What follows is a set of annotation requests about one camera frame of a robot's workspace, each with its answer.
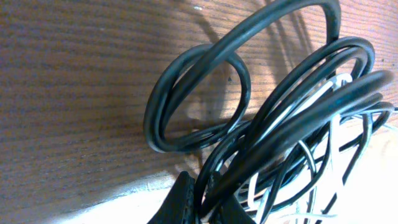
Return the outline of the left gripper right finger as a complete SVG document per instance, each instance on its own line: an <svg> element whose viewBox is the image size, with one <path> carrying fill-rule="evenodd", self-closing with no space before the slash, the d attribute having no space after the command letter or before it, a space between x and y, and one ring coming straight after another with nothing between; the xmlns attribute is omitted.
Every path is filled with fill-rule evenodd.
<svg viewBox="0 0 398 224"><path fill-rule="evenodd" d="M229 196L225 203L214 211L208 222L211 224L255 224L234 195Z"/></svg>

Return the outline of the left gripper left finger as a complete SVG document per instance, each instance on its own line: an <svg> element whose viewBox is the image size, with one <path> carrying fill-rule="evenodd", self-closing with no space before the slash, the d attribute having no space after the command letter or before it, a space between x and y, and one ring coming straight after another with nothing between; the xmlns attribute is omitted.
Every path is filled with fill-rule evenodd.
<svg viewBox="0 0 398 224"><path fill-rule="evenodd" d="M192 224L195 179L186 171L179 174L157 213L148 224Z"/></svg>

